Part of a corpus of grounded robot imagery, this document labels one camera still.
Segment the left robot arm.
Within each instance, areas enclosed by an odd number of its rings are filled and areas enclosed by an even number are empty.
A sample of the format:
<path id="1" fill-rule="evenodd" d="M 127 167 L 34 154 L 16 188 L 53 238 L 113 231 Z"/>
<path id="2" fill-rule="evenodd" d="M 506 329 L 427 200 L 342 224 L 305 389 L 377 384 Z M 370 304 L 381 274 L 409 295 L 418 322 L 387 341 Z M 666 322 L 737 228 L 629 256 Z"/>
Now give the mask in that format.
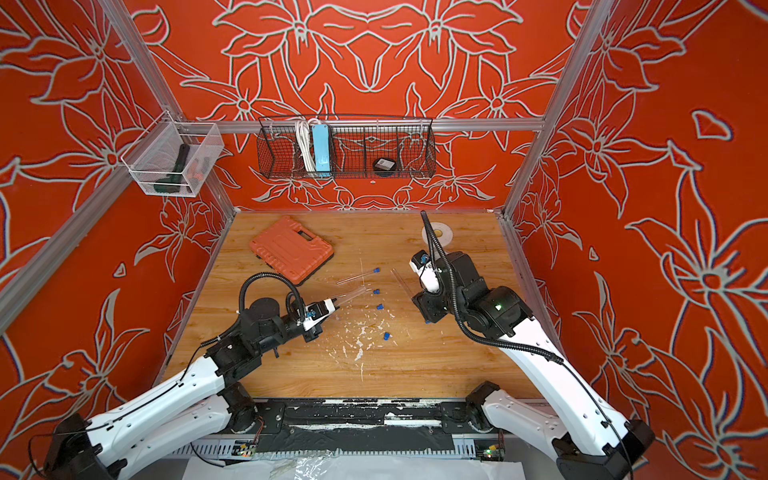
<path id="1" fill-rule="evenodd" d="M 45 479 L 129 479 L 146 466 L 197 439 L 222 430 L 247 433 L 265 421 L 241 381 L 279 346 L 322 332 L 336 310 L 326 299 L 286 315 L 272 298 L 258 299 L 205 344 L 205 354 L 179 374 L 112 410 L 73 414 L 51 435 L 36 474 Z"/>

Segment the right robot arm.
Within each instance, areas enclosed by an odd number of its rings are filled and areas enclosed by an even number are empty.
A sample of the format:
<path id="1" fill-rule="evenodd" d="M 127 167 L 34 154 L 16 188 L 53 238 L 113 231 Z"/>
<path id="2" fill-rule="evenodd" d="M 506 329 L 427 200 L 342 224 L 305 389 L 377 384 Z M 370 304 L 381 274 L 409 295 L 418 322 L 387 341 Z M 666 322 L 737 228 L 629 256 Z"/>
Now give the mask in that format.
<path id="1" fill-rule="evenodd" d="M 630 479 L 655 440 L 641 420 L 629 420 L 579 375 L 512 289 L 490 288 L 463 252 L 409 261 L 421 292 L 412 298 L 428 323 L 452 315 L 470 340 L 500 349 L 548 402 L 544 413 L 486 381 L 467 397 L 472 413 L 549 457 L 565 479 Z"/>

